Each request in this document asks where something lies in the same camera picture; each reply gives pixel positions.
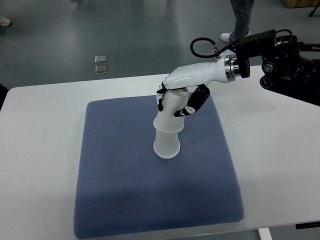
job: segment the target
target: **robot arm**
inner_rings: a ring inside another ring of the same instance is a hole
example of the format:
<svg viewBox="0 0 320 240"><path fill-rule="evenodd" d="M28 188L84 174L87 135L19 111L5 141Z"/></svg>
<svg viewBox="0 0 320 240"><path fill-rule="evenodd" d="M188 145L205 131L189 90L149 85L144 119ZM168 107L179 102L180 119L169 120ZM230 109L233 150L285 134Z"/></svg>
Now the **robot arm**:
<svg viewBox="0 0 320 240"><path fill-rule="evenodd" d="M207 98L210 90L207 85L212 81L230 83L239 75L237 59L231 55L222 56L214 62L196 63L178 67L159 86L157 90L157 105L161 112L164 108L162 100L168 90L195 87L187 105L174 113L175 117L182 117L196 113Z"/></svg>
<svg viewBox="0 0 320 240"><path fill-rule="evenodd" d="M289 35L276 37L277 33ZM200 55L193 49L197 41L209 41L213 44L214 54ZM210 95L207 85L212 81L230 83L236 76L250 76L249 58L262 57L262 71L265 76L260 85L288 97L307 103L320 105L320 59L309 60L299 52L320 52L320 44L304 44L297 41L290 30L269 30L230 43L218 51L215 42L201 37L193 40L191 52L199 58L213 58L214 62L205 62L178 67L159 86L157 104L159 111L164 106L162 99L168 90L197 86L187 105L174 116L181 117L196 113ZM231 50L236 56L219 56L225 50Z"/></svg>

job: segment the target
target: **metal floor plate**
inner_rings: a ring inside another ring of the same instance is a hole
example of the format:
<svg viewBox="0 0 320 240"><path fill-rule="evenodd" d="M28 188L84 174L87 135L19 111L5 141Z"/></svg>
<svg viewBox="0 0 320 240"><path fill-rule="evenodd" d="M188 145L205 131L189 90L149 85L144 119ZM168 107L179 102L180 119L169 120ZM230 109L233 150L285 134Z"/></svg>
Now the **metal floor plate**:
<svg viewBox="0 0 320 240"><path fill-rule="evenodd" d="M107 63L108 62L108 55L97 55L97 56L95 56L94 62L96 64Z"/></svg>
<svg viewBox="0 0 320 240"><path fill-rule="evenodd" d="M95 66L95 74L107 74L108 73L108 65L98 65Z"/></svg>

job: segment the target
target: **white table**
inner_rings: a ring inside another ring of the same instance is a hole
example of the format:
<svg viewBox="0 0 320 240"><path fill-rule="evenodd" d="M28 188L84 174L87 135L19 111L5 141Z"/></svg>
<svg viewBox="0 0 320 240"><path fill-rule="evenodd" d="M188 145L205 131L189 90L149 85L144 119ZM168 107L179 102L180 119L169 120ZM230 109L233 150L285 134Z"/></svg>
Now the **white table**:
<svg viewBox="0 0 320 240"><path fill-rule="evenodd" d="M244 204L237 223L105 239L154 239L320 220L320 107L264 90L251 77L209 85ZM87 104L154 95L167 74L17 87L0 111L0 239L74 240Z"/></svg>

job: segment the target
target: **black fingertip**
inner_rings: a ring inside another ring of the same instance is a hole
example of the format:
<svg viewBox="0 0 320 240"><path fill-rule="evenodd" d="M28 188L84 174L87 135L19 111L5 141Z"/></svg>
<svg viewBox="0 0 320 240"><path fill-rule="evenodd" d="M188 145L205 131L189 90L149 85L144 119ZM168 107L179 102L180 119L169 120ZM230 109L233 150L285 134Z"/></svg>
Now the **black fingertip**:
<svg viewBox="0 0 320 240"><path fill-rule="evenodd" d="M180 114L180 111L176 111L173 115L175 117L182 117L182 115Z"/></svg>

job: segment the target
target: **white robotic hand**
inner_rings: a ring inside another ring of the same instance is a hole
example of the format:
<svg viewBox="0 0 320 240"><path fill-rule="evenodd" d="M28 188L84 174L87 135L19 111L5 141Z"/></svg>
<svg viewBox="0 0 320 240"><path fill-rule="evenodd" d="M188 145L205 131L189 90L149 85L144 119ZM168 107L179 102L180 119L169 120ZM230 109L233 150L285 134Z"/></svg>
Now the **white robotic hand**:
<svg viewBox="0 0 320 240"><path fill-rule="evenodd" d="M175 117L182 117L196 113L210 96L207 85L212 81L221 83L233 82L239 74L236 56L222 56L218 61L196 63L178 67L159 86L156 91L158 109L161 112L163 97L168 90L195 87L187 105L174 113Z"/></svg>

